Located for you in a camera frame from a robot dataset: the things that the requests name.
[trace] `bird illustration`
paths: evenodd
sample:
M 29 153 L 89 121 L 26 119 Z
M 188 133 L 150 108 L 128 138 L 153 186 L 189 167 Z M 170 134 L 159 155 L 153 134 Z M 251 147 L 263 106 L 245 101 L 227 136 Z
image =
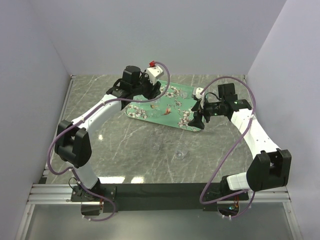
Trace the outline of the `bird illustration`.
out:
M 171 108 L 167 108 L 167 109 L 165 110 L 165 113 L 162 114 L 162 115 L 168 115 L 168 114 L 170 114 L 170 113 L 171 113 Z

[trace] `metal frame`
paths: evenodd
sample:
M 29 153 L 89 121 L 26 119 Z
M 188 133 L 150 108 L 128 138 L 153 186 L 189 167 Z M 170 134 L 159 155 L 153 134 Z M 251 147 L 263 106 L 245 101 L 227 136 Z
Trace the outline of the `metal frame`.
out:
M 27 205 L 98 205 L 99 202 L 71 202 L 72 189 L 68 184 L 34 184 L 31 188 Z M 274 189 L 258 191 L 255 194 L 254 203 L 290 203 L 290 196 L 286 187 L 278 187 Z M 218 203 L 231 204 L 233 201 L 219 201 Z
M 299 227 L 299 223 L 298 223 L 294 208 L 292 206 L 292 203 L 291 202 L 284 202 L 283 207 L 285 210 L 286 218 L 287 218 L 289 226 L 290 226 L 293 240 L 303 240 L 303 237 L 302 237 L 302 234 L 300 231 L 300 227 Z
M 76 79 L 76 75 L 70 76 L 70 83 L 66 92 L 64 103 L 62 106 L 59 122 L 62 120 L 73 83 Z M 49 169 L 47 164 L 43 171 L 43 177 L 48 176 Z M 99 205 L 99 202 L 71 202 L 72 189 L 68 184 L 33 184 L 24 213 L 20 222 L 15 239 L 24 240 L 26 238 L 28 228 L 31 222 L 31 218 L 36 205 Z M 252 197 L 253 192 L 248 192 L 249 198 Z M 289 227 L 294 240 L 302 240 L 302 234 L 300 232 L 299 224 L 294 213 L 291 199 L 286 187 L 279 187 L 275 189 L 269 189 L 256 192 L 254 203 L 283 203 L 285 214 L 289 223 Z M 219 203 L 232 204 L 233 201 L 219 201 Z

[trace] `cable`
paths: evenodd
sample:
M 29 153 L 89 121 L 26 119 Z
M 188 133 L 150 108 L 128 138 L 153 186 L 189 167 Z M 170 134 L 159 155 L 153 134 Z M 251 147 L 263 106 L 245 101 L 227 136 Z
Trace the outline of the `cable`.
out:
M 214 95 L 216 99 L 218 99 L 219 101 L 221 101 L 221 98 L 218 97 L 217 94 L 215 94 L 214 92 L 207 92 L 207 93 L 205 94 L 204 98 L 207 98 L 207 95 L 208 95 L 208 94 Z
M 75 127 L 79 126 L 81 123 L 84 123 L 88 118 L 90 118 L 97 110 L 99 110 L 102 106 L 106 105 L 106 104 L 109 104 L 111 102 L 114 102 L 114 101 L 126 101 L 126 102 L 130 102 L 130 103 L 148 103 L 148 102 L 153 102 L 153 101 L 156 101 L 158 100 L 159 98 L 161 98 L 163 95 L 166 94 L 168 88 L 169 88 L 169 85 L 170 85 L 170 73 L 169 73 L 169 70 L 168 68 L 166 67 L 166 65 L 164 65 L 162 62 L 159 62 L 159 61 L 155 61 L 154 62 L 155 64 L 158 64 L 158 65 L 161 65 L 165 71 L 166 71 L 166 74 L 167 74 L 167 84 L 166 84 L 166 87 L 164 89 L 164 91 L 157 97 L 153 98 L 153 99 L 150 99 L 150 100 L 133 100 L 133 99 L 126 99 L 126 98 L 115 98 L 115 99 L 110 99 L 110 100 L 107 100 L 101 104 L 99 104 L 98 106 L 96 106 L 87 116 L 85 116 L 82 120 L 78 121 L 77 123 L 73 124 L 72 126 L 68 127 L 67 129 L 63 130 L 60 134 L 58 134 L 52 141 L 52 143 L 50 144 L 49 146 L 49 149 L 48 149 L 48 152 L 47 152 L 47 155 L 46 155 L 46 163 L 47 163 L 47 166 L 50 170 L 51 173 L 53 173 L 54 175 L 62 175 L 64 174 L 65 172 L 71 170 L 75 176 L 75 178 L 77 179 L 78 183 L 81 185 L 81 187 L 89 194 L 97 197 L 97 198 L 101 198 L 101 199 L 104 199 L 105 201 L 109 202 L 112 204 L 113 206 L 113 212 L 108 216 L 108 217 L 105 217 L 105 218 L 102 218 L 102 219 L 93 219 L 93 218 L 88 218 L 88 217 L 84 217 L 90 221 L 94 221 L 94 222 L 101 222 L 101 221 L 104 221 L 104 220 L 108 220 L 110 219 L 116 212 L 116 205 L 108 198 L 104 197 L 104 196 L 101 196 L 101 195 L 98 195 L 98 194 L 95 194 L 93 192 L 91 192 L 89 189 L 87 189 L 83 184 L 82 182 L 80 181 L 78 175 L 76 174 L 76 171 L 74 170 L 74 168 L 72 166 L 69 166 L 67 167 L 66 169 L 64 169 L 63 171 L 61 172 L 57 172 L 55 171 L 52 166 L 51 166 L 51 153 L 53 151 L 53 148 L 56 144 L 56 142 L 58 141 L 59 138 L 61 138 L 64 134 L 66 134 L 67 132 L 71 131 L 72 129 L 74 129 Z
M 236 148 L 236 146 L 242 141 L 242 139 L 245 137 L 245 135 L 247 134 L 247 132 L 249 131 L 250 127 L 251 127 L 251 124 L 252 124 L 252 121 L 253 121 L 253 116 L 256 112 L 256 106 L 257 106 L 257 103 L 256 103 L 256 98 L 254 96 L 254 93 L 252 92 L 252 90 L 250 89 L 250 87 L 245 84 L 243 81 L 241 81 L 240 79 L 236 78 L 236 77 L 233 77 L 233 76 L 220 76 L 220 77 L 217 77 L 215 79 L 213 79 L 207 86 L 205 86 L 205 88 L 202 90 L 202 92 L 200 93 L 201 95 L 206 91 L 206 89 L 211 85 L 213 84 L 214 82 L 220 80 L 220 79 L 233 79 L 233 80 L 236 80 L 238 81 L 239 83 L 241 83 L 242 85 L 244 85 L 247 90 L 249 91 L 250 93 L 250 96 L 251 96 L 251 101 L 252 101 L 252 112 L 251 112 L 251 118 L 249 120 L 249 123 L 248 123 L 248 126 L 246 127 L 245 131 L 243 132 L 243 134 L 241 134 L 241 136 L 239 137 L 239 139 L 233 144 L 233 146 L 229 149 L 229 151 L 226 153 L 226 155 L 223 157 L 222 161 L 220 162 L 220 164 L 218 165 L 218 167 L 215 169 L 215 171 L 213 172 L 211 178 L 209 179 L 209 181 L 207 182 L 207 184 L 205 185 L 203 191 L 201 192 L 201 195 L 200 195 L 200 203 L 203 204 L 203 205 L 208 205 L 208 204 L 213 204 L 213 203 L 216 203 L 218 201 L 221 201 L 221 200 L 224 200 L 224 199 L 227 199 L 227 198 L 230 198 L 230 197 L 233 197 L 233 196 L 236 196 L 236 195 L 239 195 L 239 194 L 242 194 L 242 193 L 246 193 L 248 190 L 241 190 L 241 191 L 237 191 L 235 193 L 232 193 L 232 194 L 229 194 L 227 196 L 223 196 L 223 197 L 220 197 L 218 199 L 215 199 L 215 200 L 211 200 L 211 201 L 203 201 L 204 199 L 204 196 L 211 184 L 211 182 L 213 181 L 213 179 L 216 177 L 218 171 L 221 169 L 222 165 L 225 163 L 225 161 L 227 160 L 227 158 L 229 157 L 229 155 L 232 153 L 232 151 Z M 250 200 L 250 202 L 248 203 L 247 207 L 241 212 L 239 213 L 238 215 L 236 216 L 233 216 L 233 217 L 238 217 L 240 215 L 242 215 L 245 211 L 247 211 L 247 209 L 250 207 L 252 201 L 254 200 L 254 197 L 255 197 L 255 192 L 253 192 L 252 194 L 252 198 Z
M 74 176 L 72 176 L 72 177 L 70 177 L 70 179 L 69 179 L 69 181 L 68 181 L 69 187 L 74 191 L 74 190 L 75 190 L 74 187 L 71 186 L 71 184 L 70 184 L 70 180 L 71 180 L 71 179 L 74 179 L 74 180 L 76 180 L 76 181 L 77 181 L 77 179 L 76 179 Z

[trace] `glass panel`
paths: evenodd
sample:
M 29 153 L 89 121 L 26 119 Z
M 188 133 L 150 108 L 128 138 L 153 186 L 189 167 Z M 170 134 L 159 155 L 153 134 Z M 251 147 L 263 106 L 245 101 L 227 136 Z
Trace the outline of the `glass panel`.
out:
M 292 240 L 282 203 L 254 203 L 239 218 L 201 210 L 126 211 L 105 222 L 81 218 L 79 205 L 36 205 L 27 240 Z

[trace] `red part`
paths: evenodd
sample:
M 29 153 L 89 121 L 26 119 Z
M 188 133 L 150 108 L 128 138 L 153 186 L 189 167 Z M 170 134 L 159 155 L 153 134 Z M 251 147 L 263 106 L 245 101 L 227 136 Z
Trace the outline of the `red part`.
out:
M 155 61 L 150 62 L 150 63 L 149 63 L 149 66 L 150 66 L 150 68 L 156 66 L 156 62 L 155 62 Z

